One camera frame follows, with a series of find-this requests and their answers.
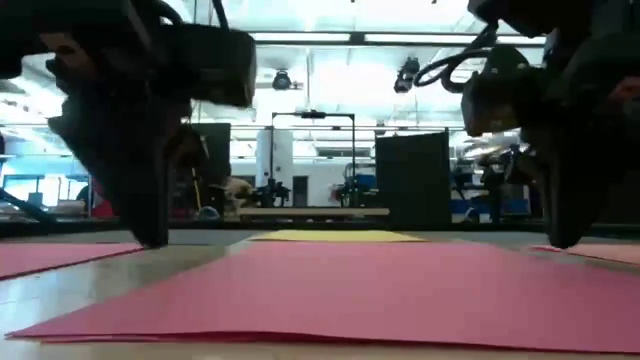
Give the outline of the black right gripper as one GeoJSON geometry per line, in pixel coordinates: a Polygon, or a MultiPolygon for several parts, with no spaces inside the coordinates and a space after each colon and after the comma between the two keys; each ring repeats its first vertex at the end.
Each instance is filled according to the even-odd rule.
{"type": "Polygon", "coordinates": [[[575,246],[598,215],[584,202],[599,188],[579,179],[572,143],[639,140],[639,32],[567,31],[545,39],[549,119],[528,130],[528,143],[546,151],[542,198],[551,246],[575,246]]]}

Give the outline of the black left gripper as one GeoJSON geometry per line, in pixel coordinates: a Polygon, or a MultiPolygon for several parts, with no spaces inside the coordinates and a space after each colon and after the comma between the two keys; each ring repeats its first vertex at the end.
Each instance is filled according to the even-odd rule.
{"type": "Polygon", "coordinates": [[[67,98],[48,121],[99,176],[105,197],[140,245],[168,245],[166,143],[189,105],[176,84],[178,29],[50,32],[47,67],[67,98]]]}

